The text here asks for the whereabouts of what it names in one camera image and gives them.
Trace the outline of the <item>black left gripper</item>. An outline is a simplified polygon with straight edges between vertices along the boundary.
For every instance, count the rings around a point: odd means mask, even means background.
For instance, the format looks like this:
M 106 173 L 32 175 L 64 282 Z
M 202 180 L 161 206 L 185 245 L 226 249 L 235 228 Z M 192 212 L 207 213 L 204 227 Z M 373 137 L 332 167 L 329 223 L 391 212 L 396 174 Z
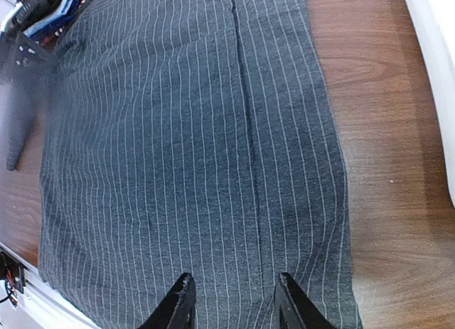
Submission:
M 6 169 L 16 170 L 36 119 L 47 113 L 51 55 L 22 32 L 1 34 L 1 84 L 7 94 Z

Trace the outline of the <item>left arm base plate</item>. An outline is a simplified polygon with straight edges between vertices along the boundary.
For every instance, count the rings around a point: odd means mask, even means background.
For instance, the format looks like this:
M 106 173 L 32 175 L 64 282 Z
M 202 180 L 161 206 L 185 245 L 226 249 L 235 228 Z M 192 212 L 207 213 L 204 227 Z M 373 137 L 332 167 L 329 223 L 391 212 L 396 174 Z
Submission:
M 24 294 L 26 286 L 25 266 L 1 251 L 1 290 L 5 293 L 1 303 L 10 303 L 14 308 L 18 305 L 18 296 Z

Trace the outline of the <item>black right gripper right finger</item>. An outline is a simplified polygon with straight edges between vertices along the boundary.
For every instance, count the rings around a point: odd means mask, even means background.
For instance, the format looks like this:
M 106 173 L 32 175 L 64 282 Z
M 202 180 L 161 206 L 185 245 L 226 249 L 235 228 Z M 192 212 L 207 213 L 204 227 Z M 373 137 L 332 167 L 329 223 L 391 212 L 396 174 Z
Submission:
M 274 287 L 274 309 L 280 329 L 334 329 L 298 283 L 287 272 L 277 277 Z

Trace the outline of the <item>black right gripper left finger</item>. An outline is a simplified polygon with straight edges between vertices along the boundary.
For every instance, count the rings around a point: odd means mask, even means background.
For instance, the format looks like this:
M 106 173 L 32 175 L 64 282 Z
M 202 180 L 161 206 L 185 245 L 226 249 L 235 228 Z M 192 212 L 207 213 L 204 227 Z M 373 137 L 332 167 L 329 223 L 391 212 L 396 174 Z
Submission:
M 196 283 L 182 273 L 139 329 L 195 328 Z

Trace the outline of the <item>dark pinstriped long sleeve shirt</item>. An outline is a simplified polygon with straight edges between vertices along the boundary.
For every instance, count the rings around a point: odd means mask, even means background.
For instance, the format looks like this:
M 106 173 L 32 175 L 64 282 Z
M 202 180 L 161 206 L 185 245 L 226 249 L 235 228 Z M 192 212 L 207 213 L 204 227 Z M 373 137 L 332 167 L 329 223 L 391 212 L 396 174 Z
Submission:
M 88 0 L 53 53 L 42 279 L 137 328 L 189 272 L 198 328 L 271 328 L 286 272 L 361 327 L 306 0 Z

